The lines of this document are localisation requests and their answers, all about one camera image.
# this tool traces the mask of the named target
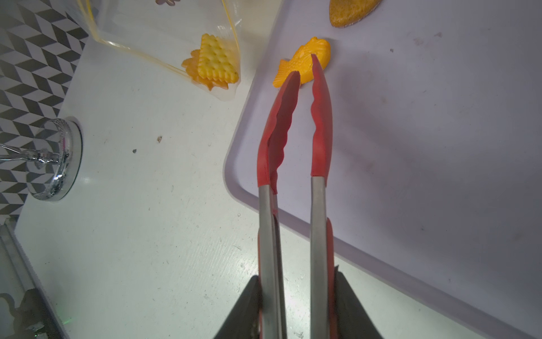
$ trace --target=geometric patterned wall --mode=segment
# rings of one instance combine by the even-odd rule
[[[49,0],[0,0],[0,25],[0,143],[33,148],[59,114],[88,35]],[[18,217],[27,194],[25,164],[0,164],[0,224]]]

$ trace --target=taiyaki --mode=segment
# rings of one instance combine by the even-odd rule
[[[322,65],[322,69],[325,69],[331,58],[330,43],[324,39],[314,37],[307,44],[299,47],[290,61],[281,60],[279,71],[276,74],[275,80],[273,80],[273,86],[276,88],[281,87],[292,71],[300,73],[302,84],[313,80],[311,54],[316,55]]]

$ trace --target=white countertop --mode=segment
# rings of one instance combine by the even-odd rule
[[[69,337],[212,338],[257,273],[258,215],[222,178],[279,5],[251,6],[260,15],[243,16],[242,82],[228,103],[135,56],[85,47],[60,112],[82,129],[78,178],[60,202],[29,198],[16,227]],[[288,336],[308,338],[309,243],[281,237]],[[480,338],[335,263],[385,338]]]

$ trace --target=white plastic tray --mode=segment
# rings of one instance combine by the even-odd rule
[[[279,60],[313,36],[332,46],[336,252],[489,337],[542,338],[542,2],[383,0],[337,29],[328,1],[285,0],[225,163],[253,208]],[[311,89],[278,184],[305,236]]]

